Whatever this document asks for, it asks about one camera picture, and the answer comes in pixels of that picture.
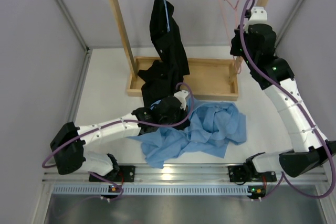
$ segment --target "black jacket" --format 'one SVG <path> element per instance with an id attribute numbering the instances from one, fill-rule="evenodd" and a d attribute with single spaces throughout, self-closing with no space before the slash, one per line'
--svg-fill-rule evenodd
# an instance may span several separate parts
<path id="1" fill-rule="evenodd" d="M 145 107 L 176 91 L 176 84 L 189 73 L 180 30 L 173 19 L 174 6 L 168 1 L 167 10 L 170 31 L 167 32 L 166 12 L 163 0 L 155 0 L 149 25 L 151 40 L 162 61 L 156 60 L 148 70 L 139 70 L 138 75 L 145 81 L 142 98 Z"/>

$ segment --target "white wall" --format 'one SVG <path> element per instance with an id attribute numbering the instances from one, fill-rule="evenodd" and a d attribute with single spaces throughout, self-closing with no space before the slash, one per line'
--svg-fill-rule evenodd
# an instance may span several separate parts
<path id="1" fill-rule="evenodd" d="M 94 47 L 121 47 L 121 40 L 108 0 L 64 0 L 86 43 Z M 168 0 L 180 26 L 184 45 L 226 44 L 228 41 L 218 0 Z M 296 0 L 269 0 L 269 20 L 279 31 Z M 151 46 L 149 21 L 154 0 L 119 0 L 131 46 Z M 234 12 L 228 20 L 233 35 Z"/>
<path id="2" fill-rule="evenodd" d="M 28 223 L 84 51 L 54 0 L 0 0 L 0 223 Z"/>
<path id="3" fill-rule="evenodd" d="M 296 75 L 310 113 L 333 141 L 336 140 L 335 12 L 335 0 L 306 0 L 278 47 L 279 56 L 289 62 Z"/>

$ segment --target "wooden frame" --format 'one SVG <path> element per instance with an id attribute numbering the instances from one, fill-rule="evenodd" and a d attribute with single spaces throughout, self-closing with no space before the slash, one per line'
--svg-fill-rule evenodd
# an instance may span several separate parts
<path id="1" fill-rule="evenodd" d="M 147 69 L 155 60 L 154 57 L 136 57 L 134 59 L 122 18 L 118 0 L 109 0 L 116 19 L 126 58 L 131 70 L 127 93 L 129 96 L 141 96 L 143 80 L 138 78 L 138 69 Z M 258 0 L 257 5 L 265 7 L 268 0 Z M 238 99 L 237 71 L 242 57 L 236 60 L 188 59 L 190 75 L 185 77 L 186 83 L 193 89 L 197 98 L 203 100 Z"/>

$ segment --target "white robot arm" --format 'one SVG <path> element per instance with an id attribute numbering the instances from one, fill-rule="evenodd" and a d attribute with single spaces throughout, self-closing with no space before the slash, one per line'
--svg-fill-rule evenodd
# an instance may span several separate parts
<path id="1" fill-rule="evenodd" d="M 285 93 L 262 77 L 250 64 L 240 41 L 239 28 L 235 30 L 232 40 L 231 54 L 242 56 L 250 69 L 251 76 L 259 83 L 261 89 L 270 98 L 284 122 L 293 149 L 275 153 L 258 153 L 248 159 L 246 163 L 250 173 L 258 175 L 264 172 L 285 172 L 291 177 L 297 177 L 322 165 L 327 160 L 325 150 L 314 130 L 325 140 L 331 154 L 336 152 L 336 142 L 329 142 L 326 136 L 314 123 L 310 126 L 300 111 L 298 104 L 306 111 L 301 95 L 298 91 L 294 74 L 288 63 L 275 55 L 276 34 L 267 24 L 267 13 L 263 7 L 253 7 L 247 11 L 245 17 L 248 22 L 244 25 L 244 41 L 250 57 L 265 75 L 287 90 L 297 102 L 293 102 Z"/>
<path id="2" fill-rule="evenodd" d="M 99 124 L 76 127 L 73 122 L 66 123 L 50 144 L 53 151 L 74 136 L 83 136 L 54 155 L 59 174 L 80 170 L 113 179 L 119 171 L 116 159 L 111 154 L 93 152 L 93 147 L 158 129 L 138 121 L 153 124 L 173 124 L 181 121 L 187 115 L 188 96 L 188 91 L 181 90 L 171 97 L 163 98 L 151 109 L 138 108 L 125 116 Z"/>

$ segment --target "wooden base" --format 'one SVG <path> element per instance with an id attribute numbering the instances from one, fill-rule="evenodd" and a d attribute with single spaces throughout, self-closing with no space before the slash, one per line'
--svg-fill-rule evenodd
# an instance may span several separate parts
<path id="1" fill-rule="evenodd" d="M 138 69 L 147 70 L 154 57 L 136 57 L 135 64 Z M 184 76 L 186 82 L 197 99 L 213 101 L 237 101 L 238 80 L 235 75 L 232 80 L 230 74 L 234 71 L 234 60 L 217 59 L 188 59 L 190 75 Z M 141 97 L 141 87 L 144 81 L 130 76 L 127 94 L 131 97 Z"/>

